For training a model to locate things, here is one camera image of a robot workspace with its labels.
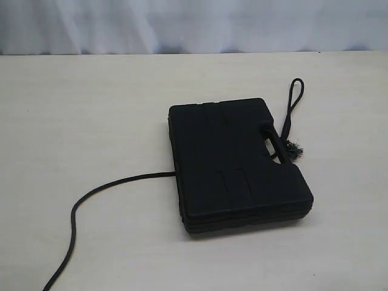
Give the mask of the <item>black plastic tool case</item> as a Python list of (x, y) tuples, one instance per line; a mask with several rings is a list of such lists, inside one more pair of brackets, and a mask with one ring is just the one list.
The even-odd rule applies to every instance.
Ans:
[(312, 209), (263, 99), (174, 105), (168, 124), (188, 233), (301, 219)]

